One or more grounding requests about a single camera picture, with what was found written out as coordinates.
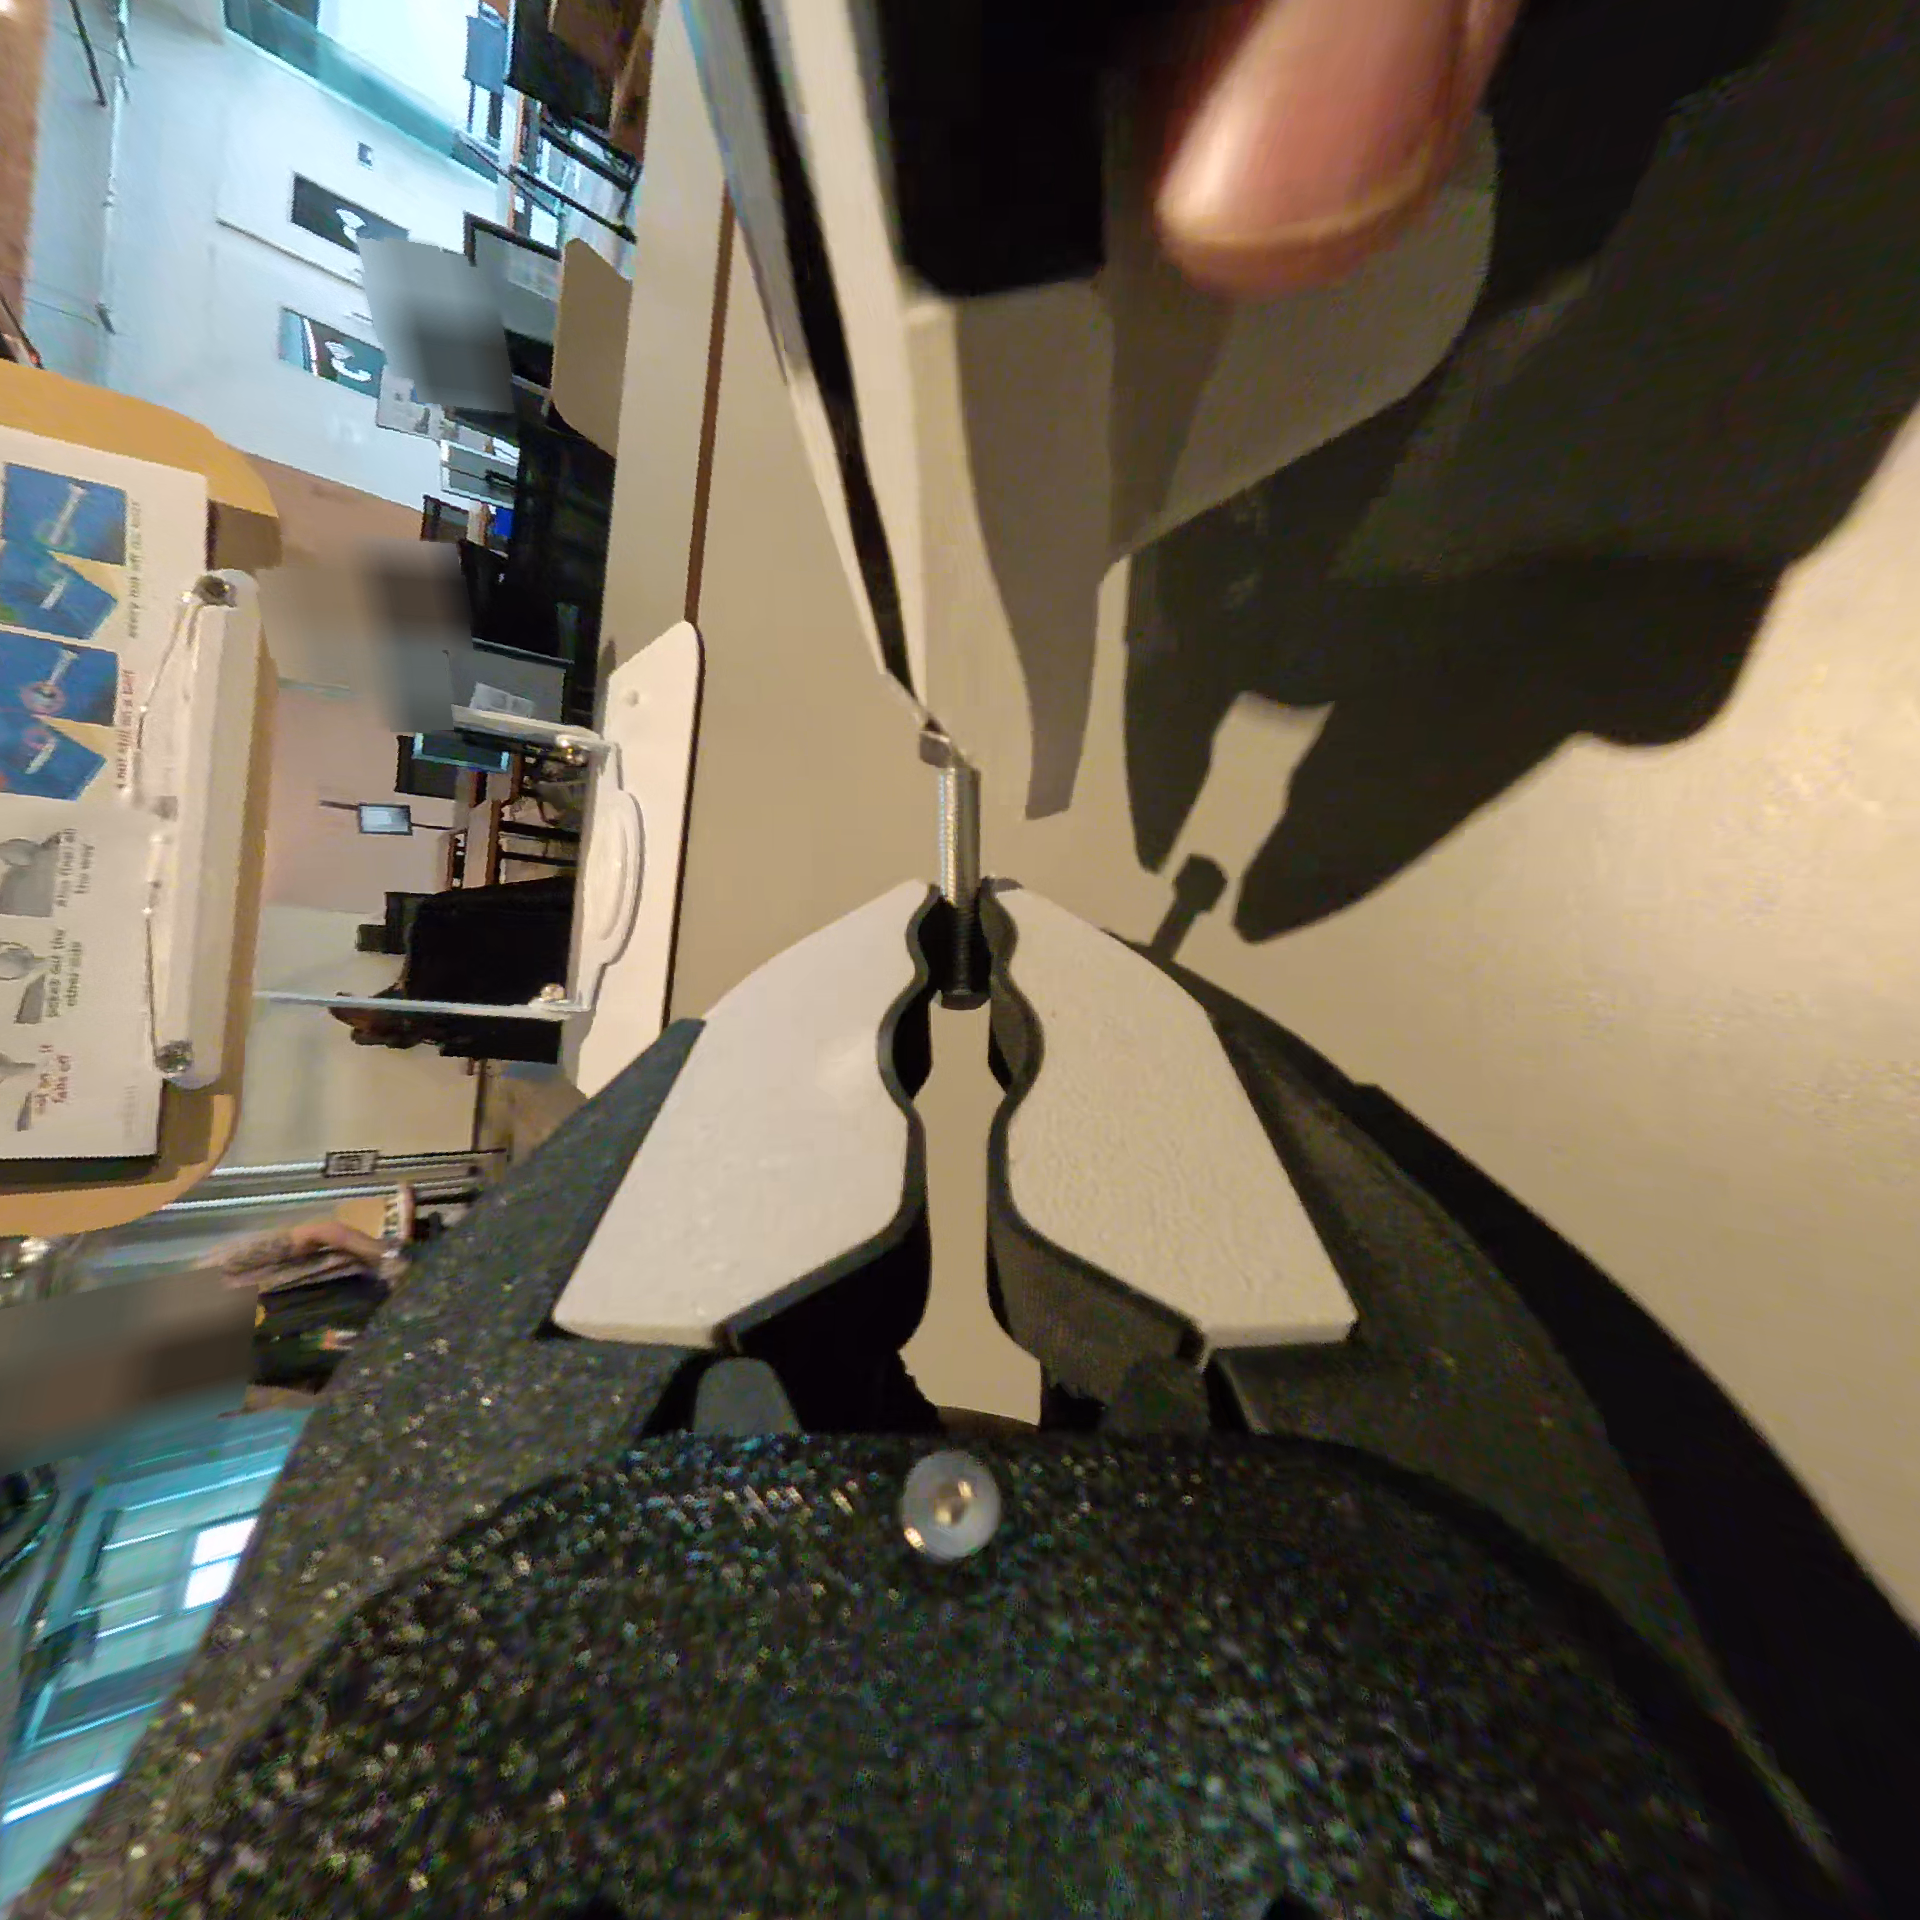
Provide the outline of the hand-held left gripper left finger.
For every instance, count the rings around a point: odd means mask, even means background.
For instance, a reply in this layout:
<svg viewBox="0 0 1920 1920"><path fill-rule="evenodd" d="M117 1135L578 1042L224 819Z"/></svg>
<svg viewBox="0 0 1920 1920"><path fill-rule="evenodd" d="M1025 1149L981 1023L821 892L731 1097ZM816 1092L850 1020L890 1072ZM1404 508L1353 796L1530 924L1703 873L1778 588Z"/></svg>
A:
<svg viewBox="0 0 1920 1920"><path fill-rule="evenodd" d="M740 1351L926 1229L895 1038L932 1006L932 910L895 880L708 1010L554 1294L562 1336Z"/></svg>

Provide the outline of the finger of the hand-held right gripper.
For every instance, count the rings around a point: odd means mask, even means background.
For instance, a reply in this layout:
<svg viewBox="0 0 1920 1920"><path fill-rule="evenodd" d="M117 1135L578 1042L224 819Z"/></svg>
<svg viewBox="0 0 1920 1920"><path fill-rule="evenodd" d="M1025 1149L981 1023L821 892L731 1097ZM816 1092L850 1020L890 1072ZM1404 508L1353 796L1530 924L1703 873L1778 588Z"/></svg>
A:
<svg viewBox="0 0 1920 1920"><path fill-rule="evenodd" d="M1120 211L1084 286L901 304L911 637L998 807L1071 807L1107 579L1396 409L1480 304L1495 211L1499 141L1475 125L1429 202L1337 286L1212 301Z"/></svg>
<svg viewBox="0 0 1920 1920"><path fill-rule="evenodd" d="M911 404L883 404L901 348L901 274L856 7L688 0L688 44L856 632L917 734L942 728L917 585L890 528L890 495L911 495L917 465L883 445L890 426L911 426Z"/></svg>

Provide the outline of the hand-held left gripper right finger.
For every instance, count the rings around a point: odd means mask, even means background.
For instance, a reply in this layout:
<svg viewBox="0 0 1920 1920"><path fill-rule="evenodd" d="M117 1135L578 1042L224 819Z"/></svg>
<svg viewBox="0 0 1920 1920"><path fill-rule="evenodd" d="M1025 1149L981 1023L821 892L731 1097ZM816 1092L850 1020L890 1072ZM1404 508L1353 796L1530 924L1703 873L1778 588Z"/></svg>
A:
<svg viewBox="0 0 1920 1920"><path fill-rule="evenodd" d="M1358 1301L1201 1001L1071 910L990 880L998 1323L1046 1374L1309 1351Z"/></svg>

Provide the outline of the silver bolt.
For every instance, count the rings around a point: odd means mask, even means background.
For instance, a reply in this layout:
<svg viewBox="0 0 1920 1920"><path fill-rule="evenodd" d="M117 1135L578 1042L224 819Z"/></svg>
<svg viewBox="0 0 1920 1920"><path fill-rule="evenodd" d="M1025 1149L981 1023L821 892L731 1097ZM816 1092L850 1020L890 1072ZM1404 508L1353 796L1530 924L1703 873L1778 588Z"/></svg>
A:
<svg viewBox="0 0 1920 1920"><path fill-rule="evenodd" d="M976 872L976 764L935 777L935 892L953 900L953 954L942 954L942 1006L976 1010L981 1006L981 872Z"/></svg>

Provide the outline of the person's right hand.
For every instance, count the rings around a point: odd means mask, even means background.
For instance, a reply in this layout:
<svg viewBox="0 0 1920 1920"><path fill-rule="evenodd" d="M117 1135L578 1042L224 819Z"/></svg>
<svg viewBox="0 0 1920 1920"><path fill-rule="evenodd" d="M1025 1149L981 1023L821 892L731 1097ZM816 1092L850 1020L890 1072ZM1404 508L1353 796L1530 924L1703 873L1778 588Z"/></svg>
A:
<svg viewBox="0 0 1920 1920"><path fill-rule="evenodd" d="M1236 0L1161 37L1161 249L1224 301L1337 286L1426 219L1521 0Z"/></svg>

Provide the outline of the grey rounded board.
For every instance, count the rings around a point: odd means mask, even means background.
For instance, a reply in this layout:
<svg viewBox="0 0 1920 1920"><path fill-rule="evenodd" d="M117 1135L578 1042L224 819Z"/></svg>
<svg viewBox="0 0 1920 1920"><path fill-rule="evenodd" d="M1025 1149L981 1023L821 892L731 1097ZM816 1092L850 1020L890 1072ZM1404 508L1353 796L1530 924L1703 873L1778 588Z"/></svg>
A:
<svg viewBox="0 0 1920 1920"><path fill-rule="evenodd" d="M547 413L572 438L582 438L595 458L619 458L624 348L632 348L632 280L605 249L572 240L554 280Z"/></svg>

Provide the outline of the black box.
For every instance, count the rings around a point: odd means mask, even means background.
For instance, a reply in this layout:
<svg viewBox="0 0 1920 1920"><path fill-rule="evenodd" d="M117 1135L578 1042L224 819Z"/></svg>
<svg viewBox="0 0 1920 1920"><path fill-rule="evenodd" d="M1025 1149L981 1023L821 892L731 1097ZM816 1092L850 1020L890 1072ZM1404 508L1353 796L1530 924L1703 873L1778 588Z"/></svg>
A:
<svg viewBox="0 0 1920 1920"><path fill-rule="evenodd" d="M408 932L401 1001L536 1006L547 986L572 986L572 914L572 873L428 894ZM547 1020L401 1020L401 1042L497 1068L562 1062Z"/></svg>

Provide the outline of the white sign stand base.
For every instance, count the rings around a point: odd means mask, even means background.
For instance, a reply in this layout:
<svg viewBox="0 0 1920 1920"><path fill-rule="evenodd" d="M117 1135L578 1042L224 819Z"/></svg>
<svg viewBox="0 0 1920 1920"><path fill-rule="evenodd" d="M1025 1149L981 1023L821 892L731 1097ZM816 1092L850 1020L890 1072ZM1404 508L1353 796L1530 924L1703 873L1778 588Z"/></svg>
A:
<svg viewBox="0 0 1920 1920"><path fill-rule="evenodd" d="M700 751L708 648L690 622L659 632L605 685L590 758L578 924L572 924L572 1023L562 1072L590 1097L668 1031L688 817Z"/></svg>

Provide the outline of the glass balcony railing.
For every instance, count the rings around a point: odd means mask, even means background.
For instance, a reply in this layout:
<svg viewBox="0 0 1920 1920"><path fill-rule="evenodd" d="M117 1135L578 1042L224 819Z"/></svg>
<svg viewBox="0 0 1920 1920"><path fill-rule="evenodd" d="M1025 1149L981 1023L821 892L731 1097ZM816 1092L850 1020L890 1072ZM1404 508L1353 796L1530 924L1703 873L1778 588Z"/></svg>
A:
<svg viewBox="0 0 1920 1920"><path fill-rule="evenodd" d="M294 73L321 84L345 106L372 119L381 132L424 141L428 158L451 158L487 185L505 177L481 137L452 132L437 99L408 98L391 73L332 44L321 25L321 7L224 0L224 25L258 54L288 64Z"/></svg>

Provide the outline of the white mounting plate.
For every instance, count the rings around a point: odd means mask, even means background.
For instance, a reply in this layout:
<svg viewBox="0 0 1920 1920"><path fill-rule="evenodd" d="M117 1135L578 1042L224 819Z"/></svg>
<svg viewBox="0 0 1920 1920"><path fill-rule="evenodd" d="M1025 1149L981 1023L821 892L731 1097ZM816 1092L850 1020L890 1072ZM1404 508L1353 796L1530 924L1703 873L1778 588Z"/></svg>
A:
<svg viewBox="0 0 1920 1920"><path fill-rule="evenodd" d="M236 873L258 741L258 585L204 569L168 620L126 721L122 796L150 831L141 1020L175 1092L224 1076Z"/></svg>

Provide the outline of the wooden sign board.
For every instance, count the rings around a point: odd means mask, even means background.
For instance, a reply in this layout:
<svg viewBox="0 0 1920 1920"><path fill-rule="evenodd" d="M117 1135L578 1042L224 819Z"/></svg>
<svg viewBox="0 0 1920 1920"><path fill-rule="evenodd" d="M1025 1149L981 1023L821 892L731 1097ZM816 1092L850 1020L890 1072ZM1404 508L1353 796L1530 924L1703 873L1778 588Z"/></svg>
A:
<svg viewBox="0 0 1920 1920"><path fill-rule="evenodd" d="M0 370L0 424L72 445L137 458L204 478L211 495L211 566L267 569L276 566L276 508L267 478L154 404L126 404L71 372ZM247 785L247 855L236 855L236 932L229 932L229 1001L224 1001L224 1076L204 1092L166 1092L154 1163L24 1163L0 1184L0 1234L91 1234L126 1229L215 1174L247 1118L247 1049L250 1049L250 986L258 986L258 910L267 910L267 819L273 819L273 728L276 674L258 648L250 698L250 785Z"/></svg>

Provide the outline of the paper instruction sheet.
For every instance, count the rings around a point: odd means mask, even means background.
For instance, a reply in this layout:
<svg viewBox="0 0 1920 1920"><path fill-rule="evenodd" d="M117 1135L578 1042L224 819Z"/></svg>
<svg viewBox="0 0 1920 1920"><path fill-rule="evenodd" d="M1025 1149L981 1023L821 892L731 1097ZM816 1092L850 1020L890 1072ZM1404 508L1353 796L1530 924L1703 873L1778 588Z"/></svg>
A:
<svg viewBox="0 0 1920 1920"><path fill-rule="evenodd" d="M154 1156L204 478L0 426L0 1163Z"/></svg>

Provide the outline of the grid pane window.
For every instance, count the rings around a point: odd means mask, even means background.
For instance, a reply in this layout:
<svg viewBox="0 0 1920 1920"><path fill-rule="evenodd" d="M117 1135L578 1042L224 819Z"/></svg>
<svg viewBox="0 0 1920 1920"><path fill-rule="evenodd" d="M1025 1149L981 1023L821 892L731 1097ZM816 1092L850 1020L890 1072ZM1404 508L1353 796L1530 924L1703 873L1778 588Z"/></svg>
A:
<svg viewBox="0 0 1920 1920"><path fill-rule="evenodd" d="M102 1805L204 1651L288 1452L288 1420L211 1420L61 1469L56 1517L8 1586L8 1901Z"/></svg>

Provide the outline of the metal rail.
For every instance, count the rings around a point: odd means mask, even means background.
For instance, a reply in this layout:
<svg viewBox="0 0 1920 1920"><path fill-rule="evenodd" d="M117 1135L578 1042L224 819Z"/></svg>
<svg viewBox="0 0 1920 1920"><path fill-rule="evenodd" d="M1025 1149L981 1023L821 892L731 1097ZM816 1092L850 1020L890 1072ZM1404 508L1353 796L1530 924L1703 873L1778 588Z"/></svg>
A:
<svg viewBox="0 0 1920 1920"><path fill-rule="evenodd" d="M184 1202L166 1202L166 1213L250 1213L250 1209L297 1209L297 1202L381 1202L416 1189L424 1202L465 1202L487 1189L510 1165L505 1149L465 1149L465 1156L372 1156L345 1149L325 1163L258 1163L258 1165L211 1165Z"/></svg>

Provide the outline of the black wall sign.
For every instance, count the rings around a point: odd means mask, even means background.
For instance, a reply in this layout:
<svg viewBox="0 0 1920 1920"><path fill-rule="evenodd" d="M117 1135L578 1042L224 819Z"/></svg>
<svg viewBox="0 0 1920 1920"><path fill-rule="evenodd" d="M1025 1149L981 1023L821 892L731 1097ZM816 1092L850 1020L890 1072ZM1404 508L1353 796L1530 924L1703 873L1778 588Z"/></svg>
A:
<svg viewBox="0 0 1920 1920"><path fill-rule="evenodd" d="M294 227L303 240L332 242L332 249L351 249L351 257L359 257L359 242L401 242L408 240L408 227L381 219L381 211L364 211L364 202L351 202L351 198L339 198L314 177L294 177Z"/></svg>
<svg viewBox="0 0 1920 1920"><path fill-rule="evenodd" d="M294 304L276 315L276 363L364 404L381 404L390 381L390 353L372 337L303 322Z"/></svg>

